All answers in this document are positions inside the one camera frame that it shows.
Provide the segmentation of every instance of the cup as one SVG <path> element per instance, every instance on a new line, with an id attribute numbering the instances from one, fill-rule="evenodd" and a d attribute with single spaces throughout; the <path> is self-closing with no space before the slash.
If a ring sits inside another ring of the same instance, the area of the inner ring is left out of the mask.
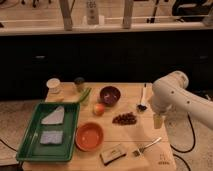
<path id="1" fill-rule="evenodd" d="M 75 80 L 74 80 L 74 84 L 76 86 L 76 89 L 78 92 L 82 92 L 85 88 L 85 80 L 83 77 L 77 77 Z"/>
<path id="2" fill-rule="evenodd" d="M 58 94 L 61 91 L 60 84 L 61 82 L 58 78 L 51 78 L 46 83 L 51 94 Z"/>

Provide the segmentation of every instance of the small bottle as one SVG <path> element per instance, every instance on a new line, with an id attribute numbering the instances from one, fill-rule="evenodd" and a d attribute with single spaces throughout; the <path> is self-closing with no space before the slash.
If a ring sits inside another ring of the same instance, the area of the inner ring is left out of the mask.
<path id="1" fill-rule="evenodd" d="M 85 80 L 83 77 L 78 77 L 74 80 L 74 83 L 78 92 L 82 92 L 84 90 L 85 88 L 84 82 Z"/>

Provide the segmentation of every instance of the brown beans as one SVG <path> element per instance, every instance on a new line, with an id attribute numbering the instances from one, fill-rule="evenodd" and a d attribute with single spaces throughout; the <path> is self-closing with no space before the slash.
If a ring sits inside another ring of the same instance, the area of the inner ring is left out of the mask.
<path id="1" fill-rule="evenodd" d="M 113 118 L 112 123 L 119 125 L 132 125 L 137 123 L 136 116 L 132 113 L 124 113 Z"/>

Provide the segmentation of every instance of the fork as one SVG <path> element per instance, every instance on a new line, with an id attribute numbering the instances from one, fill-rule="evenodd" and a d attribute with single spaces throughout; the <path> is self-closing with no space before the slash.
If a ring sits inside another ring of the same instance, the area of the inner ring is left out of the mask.
<path id="1" fill-rule="evenodd" d="M 153 141 L 152 143 L 147 144 L 145 147 L 140 147 L 140 148 L 139 148 L 139 151 L 138 151 L 138 150 L 135 150 L 135 151 L 133 151 L 133 154 L 134 154 L 136 157 L 139 156 L 140 153 L 143 154 L 143 152 L 145 151 L 145 149 L 147 149 L 147 148 L 151 147 L 152 145 L 156 144 L 156 143 L 159 142 L 161 139 L 162 139 L 162 138 L 159 137 L 159 138 L 157 138 L 155 141 Z"/>
<path id="2" fill-rule="evenodd" d="M 159 137 L 159 138 L 157 138 L 155 141 L 153 141 L 152 143 L 147 144 L 145 147 L 139 148 L 140 153 L 143 154 L 143 152 L 145 151 L 145 149 L 147 149 L 147 148 L 151 147 L 152 145 L 156 144 L 156 143 L 159 142 L 161 139 L 162 139 L 162 138 Z"/>

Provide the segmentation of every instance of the dark red bowl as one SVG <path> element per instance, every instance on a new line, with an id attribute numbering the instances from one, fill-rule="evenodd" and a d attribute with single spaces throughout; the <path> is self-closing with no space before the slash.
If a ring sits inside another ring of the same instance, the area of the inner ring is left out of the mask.
<path id="1" fill-rule="evenodd" d="M 104 87 L 100 92 L 100 100 L 107 106 L 115 105 L 120 97 L 120 91 L 113 86 Z"/>
<path id="2" fill-rule="evenodd" d="M 95 122 L 87 122 L 78 127 L 75 142 L 82 151 L 94 151 L 103 142 L 104 133 L 102 127 Z"/>

